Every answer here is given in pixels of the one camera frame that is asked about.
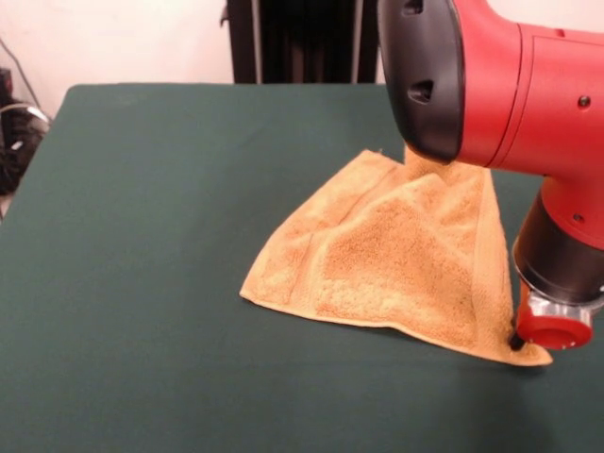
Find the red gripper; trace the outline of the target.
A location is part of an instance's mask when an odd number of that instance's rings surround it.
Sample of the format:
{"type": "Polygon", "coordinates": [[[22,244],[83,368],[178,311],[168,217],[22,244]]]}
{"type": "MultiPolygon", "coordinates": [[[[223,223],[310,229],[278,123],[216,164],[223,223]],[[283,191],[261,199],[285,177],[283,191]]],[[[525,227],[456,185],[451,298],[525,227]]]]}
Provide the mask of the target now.
{"type": "Polygon", "coordinates": [[[553,350],[581,347],[593,338],[593,323],[590,314],[534,314],[531,310],[520,310],[516,332],[509,339],[511,350],[521,350],[525,343],[537,344],[553,350]]]}

